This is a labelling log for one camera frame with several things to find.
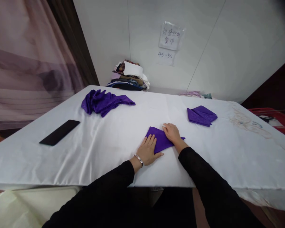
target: hand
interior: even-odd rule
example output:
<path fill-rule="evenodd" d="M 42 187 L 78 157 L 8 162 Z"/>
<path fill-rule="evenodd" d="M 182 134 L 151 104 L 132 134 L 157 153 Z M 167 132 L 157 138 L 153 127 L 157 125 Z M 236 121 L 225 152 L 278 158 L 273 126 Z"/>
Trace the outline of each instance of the hand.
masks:
<path fill-rule="evenodd" d="M 167 138 L 175 144 L 177 141 L 182 140 L 180 133 L 177 129 L 177 127 L 174 124 L 171 123 L 165 123 L 165 127 L 162 127 L 164 130 Z"/>
<path fill-rule="evenodd" d="M 155 135 L 149 135 L 148 138 L 147 137 L 144 138 L 142 144 L 140 145 L 140 147 L 136 152 L 136 154 L 142 159 L 143 164 L 145 166 L 152 164 L 157 158 L 164 155 L 164 153 L 154 154 L 155 144 L 156 144 Z M 130 161 L 135 170 L 135 163 L 137 164 L 137 161 L 139 162 L 139 160 L 137 159 L 137 157 L 133 157 L 130 159 Z"/>

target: silver bracelet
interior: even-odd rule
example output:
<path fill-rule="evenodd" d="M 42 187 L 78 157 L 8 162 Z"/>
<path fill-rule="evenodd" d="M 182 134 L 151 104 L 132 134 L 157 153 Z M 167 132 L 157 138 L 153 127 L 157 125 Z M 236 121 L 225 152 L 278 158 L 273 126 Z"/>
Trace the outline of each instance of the silver bracelet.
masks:
<path fill-rule="evenodd" d="M 142 167 L 143 167 L 143 161 L 142 161 L 142 159 L 141 159 L 137 154 L 134 154 L 134 156 L 138 158 L 138 160 L 140 161 L 140 163 L 142 164 Z"/>

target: red plastic crate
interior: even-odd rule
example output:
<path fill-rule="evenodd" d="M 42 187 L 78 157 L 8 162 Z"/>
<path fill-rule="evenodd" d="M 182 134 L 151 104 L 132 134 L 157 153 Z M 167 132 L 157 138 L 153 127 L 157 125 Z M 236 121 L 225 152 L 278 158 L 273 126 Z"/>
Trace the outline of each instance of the red plastic crate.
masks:
<path fill-rule="evenodd" d="M 282 132 L 283 134 L 285 134 L 285 114 L 279 111 L 276 111 L 272 108 L 256 108 L 256 109 L 248 109 L 248 110 L 251 111 L 256 116 L 265 115 L 265 116 L 276 118 L 283 125 L 283 127 L 274 127 L 274 128 Z"/>

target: black phone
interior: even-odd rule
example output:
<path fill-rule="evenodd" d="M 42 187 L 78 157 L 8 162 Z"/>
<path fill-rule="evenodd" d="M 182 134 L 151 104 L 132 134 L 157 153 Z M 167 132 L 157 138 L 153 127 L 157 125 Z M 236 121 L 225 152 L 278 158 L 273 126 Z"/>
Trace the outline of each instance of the black phone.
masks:
<path fill-rule="evenodd" d="M 80 122 L 76 120 L 68 120 L 62 124 L 59 128 L 41 140 L 40 144 L 45 144 L 49 146 L 56 145 L 60 140 L 62 140 L 71 130 L 73 130 Z"/>

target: pink curtain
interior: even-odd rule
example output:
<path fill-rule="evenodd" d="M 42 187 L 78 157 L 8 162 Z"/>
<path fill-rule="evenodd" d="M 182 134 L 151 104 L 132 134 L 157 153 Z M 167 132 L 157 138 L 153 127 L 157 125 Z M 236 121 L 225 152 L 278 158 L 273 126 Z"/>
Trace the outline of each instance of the pink curtain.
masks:
<path fill-rule="evenodd" d="M 81 89 L 46 0 L 0 0 L 0 130 L 24 127 Z"/>

